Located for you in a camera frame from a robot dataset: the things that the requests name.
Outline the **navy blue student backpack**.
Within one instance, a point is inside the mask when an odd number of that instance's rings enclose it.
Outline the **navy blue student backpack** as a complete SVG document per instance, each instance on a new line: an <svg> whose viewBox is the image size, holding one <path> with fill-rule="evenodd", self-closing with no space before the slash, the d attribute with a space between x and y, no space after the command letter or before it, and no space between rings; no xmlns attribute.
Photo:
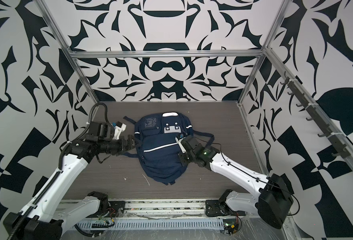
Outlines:
<svg viewBox="0 0 353 240"><path fill-rule="evenodd" d="M137 153L124 155L137 158L148 177L165 185L175 184L187 169L178 156L182 138L199 135L208 137L210 144L214 141L213 134L195 131L190 119L177 112L151 114L138 121L123 119L134 124L134 137L139 140Z"/></svg>

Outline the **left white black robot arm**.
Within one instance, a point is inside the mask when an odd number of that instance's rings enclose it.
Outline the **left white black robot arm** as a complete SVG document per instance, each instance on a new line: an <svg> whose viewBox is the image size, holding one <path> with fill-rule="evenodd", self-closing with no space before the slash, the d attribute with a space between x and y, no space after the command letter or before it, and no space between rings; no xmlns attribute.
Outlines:
<svg viewBox="0 0 353 240"><path fill-rule="evenodd" d="M119 156L141 142L133 135L123 137L125 125L88 122L85 130L67 142L59 155L58 168L19 213L9 213L3 225L10 240L59 240L84 218L108 213L108 196L91 192L72 207L56 209L79 174L99 154Z"/></svg>

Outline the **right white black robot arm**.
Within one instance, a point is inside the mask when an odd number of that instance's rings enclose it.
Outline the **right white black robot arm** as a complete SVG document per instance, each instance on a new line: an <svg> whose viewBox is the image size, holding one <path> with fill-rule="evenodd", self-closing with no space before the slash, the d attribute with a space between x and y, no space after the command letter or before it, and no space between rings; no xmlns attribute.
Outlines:
<svg viewBox="0 0 353 240"><path fill-rule="evenodd" d="M213 146L204 147L193 136L179 134L175 140L181 150L178 156L183 165L197 164L248 191L249 196L232 190L224 194L224 203L229 209L257 214L271 227L282 228L294 203L293 195L282 177L250 170L227 157L221 150Z"/></svg>

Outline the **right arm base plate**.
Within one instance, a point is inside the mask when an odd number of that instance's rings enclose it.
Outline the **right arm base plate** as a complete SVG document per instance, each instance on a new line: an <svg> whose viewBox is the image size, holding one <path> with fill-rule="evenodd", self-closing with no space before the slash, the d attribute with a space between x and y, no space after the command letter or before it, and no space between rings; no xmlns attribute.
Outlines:
<svg viewBox="0 0 353 240"><path fill-rule="evenodd" d="M222 216L245 216L244 211L233 211L225 202L219 200L206 200L205 201L205 215L210 218Z"/></svg>

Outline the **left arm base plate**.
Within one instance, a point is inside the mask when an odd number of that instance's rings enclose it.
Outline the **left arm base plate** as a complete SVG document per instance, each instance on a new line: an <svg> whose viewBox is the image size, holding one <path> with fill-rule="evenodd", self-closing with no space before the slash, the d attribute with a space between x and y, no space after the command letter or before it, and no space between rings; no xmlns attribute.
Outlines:
<svg viewBox="0 0 353 240"><path fill-rule="evenodd" d="M125 201L109 201L106 213L106 218L117 218L121 217L125 212Z"/></svg>

